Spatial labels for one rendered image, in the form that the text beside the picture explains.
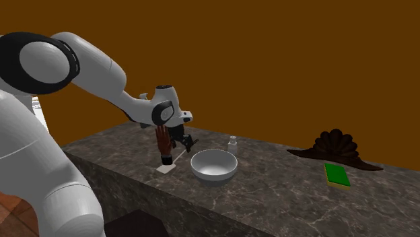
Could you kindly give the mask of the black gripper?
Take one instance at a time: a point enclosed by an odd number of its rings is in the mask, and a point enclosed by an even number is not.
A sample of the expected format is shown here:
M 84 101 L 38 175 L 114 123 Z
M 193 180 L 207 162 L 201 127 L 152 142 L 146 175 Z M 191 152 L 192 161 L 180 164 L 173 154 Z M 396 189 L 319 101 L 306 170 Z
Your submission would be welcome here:
M 191 147 L 198 142 L 198 139 L 193 140 L 191 135 L 185 135 L 184 133 L 184 125 L 178 125 L 175 127 L 169 127 L 168 132 L 170 135 L 170 139 L 175 142 L 182 143 L 185 146 L 186 151 L 189 153 Z

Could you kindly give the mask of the brown hand figure black base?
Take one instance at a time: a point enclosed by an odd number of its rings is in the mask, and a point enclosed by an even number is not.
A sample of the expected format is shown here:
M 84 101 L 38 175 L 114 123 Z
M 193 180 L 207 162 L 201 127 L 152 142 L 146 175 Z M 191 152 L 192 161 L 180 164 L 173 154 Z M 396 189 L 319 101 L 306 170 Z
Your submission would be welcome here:
M 155 128 L 155 136 L 157 139 L 157 146 L 161 154 L 162 164 L 171 165 L 173 163 L 171 154 L 172 143 L 168 128 L 164 125 L 157 126 Z

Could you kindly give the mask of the white bowl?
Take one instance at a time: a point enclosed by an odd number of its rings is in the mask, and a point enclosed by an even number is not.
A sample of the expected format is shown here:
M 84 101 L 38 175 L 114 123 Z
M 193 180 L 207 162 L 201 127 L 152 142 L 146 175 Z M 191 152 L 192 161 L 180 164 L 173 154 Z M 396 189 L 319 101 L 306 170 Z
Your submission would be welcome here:
M 237 170 L 235 155 L 220 149 L 206 149 L 197 152 L 190 160 L 195 176 L 207 181 L 219 182 L 231 178 Z

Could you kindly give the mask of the white spatula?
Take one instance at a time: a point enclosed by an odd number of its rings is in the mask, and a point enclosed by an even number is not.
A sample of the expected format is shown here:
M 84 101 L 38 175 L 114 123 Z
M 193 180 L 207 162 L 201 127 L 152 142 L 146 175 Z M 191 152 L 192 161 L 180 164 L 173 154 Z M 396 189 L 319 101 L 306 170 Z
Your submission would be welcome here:
M 161 172 L 162 174 L 167 174 L 169 171 L 173 170 L 176 167 L 176 161 L 182 157 L 182 155 L 186 152 L 186 150 L 184 150 L 182 153 L 180 153 L 175 160 L 173 160 L 172 164 L 170 165 L 161 165 L 158 168 L 156 168 L 156 170 L 158 172 Z

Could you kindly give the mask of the small clear shaker bottle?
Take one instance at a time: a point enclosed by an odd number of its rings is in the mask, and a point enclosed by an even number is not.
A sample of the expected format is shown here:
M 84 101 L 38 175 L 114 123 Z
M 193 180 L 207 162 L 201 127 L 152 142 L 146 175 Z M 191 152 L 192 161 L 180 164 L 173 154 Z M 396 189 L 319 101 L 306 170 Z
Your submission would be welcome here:
M 232 135 L 230 136 L 230 140 L 227 145 L 227 151 L 235 156 L 237 154 L 237 150 L 238 150 L 237 139 L 236 139 L 236 136 Z

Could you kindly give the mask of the dark brown fan-shaped ornament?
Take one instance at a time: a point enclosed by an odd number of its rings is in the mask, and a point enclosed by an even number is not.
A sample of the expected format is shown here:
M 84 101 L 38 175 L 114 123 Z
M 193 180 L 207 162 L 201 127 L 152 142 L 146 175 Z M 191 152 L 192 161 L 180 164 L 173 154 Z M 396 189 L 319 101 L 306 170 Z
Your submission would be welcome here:
M 309 149 L 288 149 L 289 153 L 314 160 L 324 160 L 350 166 L 365 171 L 380 171 L 383 168 L 368 164 L 359 157 L 357 144 L 350 134 L 343 134 L 340 129 L 323 131 Z

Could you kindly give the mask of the green and yellow sponge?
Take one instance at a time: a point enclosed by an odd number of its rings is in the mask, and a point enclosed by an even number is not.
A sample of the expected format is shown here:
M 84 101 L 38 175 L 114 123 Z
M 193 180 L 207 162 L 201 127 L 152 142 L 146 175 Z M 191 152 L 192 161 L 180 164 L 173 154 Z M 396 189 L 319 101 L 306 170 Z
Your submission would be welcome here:
M 328 186 L 345 190 L 349 190 L 351 188 L 351 184 L 344 167 L 324 163 L 324 173 Z

